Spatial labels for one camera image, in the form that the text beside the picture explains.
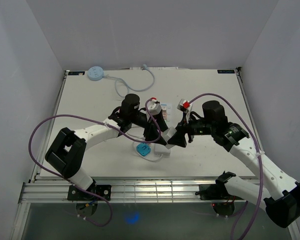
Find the red button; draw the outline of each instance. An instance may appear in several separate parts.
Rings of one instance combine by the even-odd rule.
[[[189,106],[190,106],[190,104],[189,104],[189,102],[188,102],[188,101],[186,101],[185,103],[183,103],[183,107],[184,107],[184,108],[186,108],[186,109],[187,109]]]

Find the gray cord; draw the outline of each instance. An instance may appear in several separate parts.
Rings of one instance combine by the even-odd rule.
[[[123,80],[122,78],[120,78],[120,77],[113,77],[113,76],[109,76],[109,75],[106,75],[104,78],[106,78],[106,79],[112,79],[112,80],[115,80],[115,82],[114,82],[114,88],[115,88],[115,91],[116,91],[116,93],[120,96],[120,97],[122,97],[122,98],[124,98],[125,96],[123,96],[123,95],[121,95],[120,93],[119,93],[119,91],[118,91],[118,88],[117,88],[117,83],[118,82],[121,82],[121,83],[123,83],[125,86],[126,86],[126,89],[127,89],[127,94],[129,94],[129,92],[130,92],[130,90],[132,90],[132,91],[135,91],[135,92],[144,92],[144,91],[147,91],[148,89],[150,89],[151,88],[151,86],[153,86],[153,84],[154,84],[154,82],[155,82],[155,76],[154,76],[154,74],[152,73],[152,71],[148,68],[148,66],[147,65],[145,65],[145,64],[143,64],[142,65],[142,70],[147,70],[151,75],[152,75],[152,77],[153,77],[153,81],[152,81],[152,83],[150,84],[150,86],[148,86],[148,87],[146,87],[146,88],[144,88],[144,89],[134,89],[134,88],[132,88],[125,80]]]

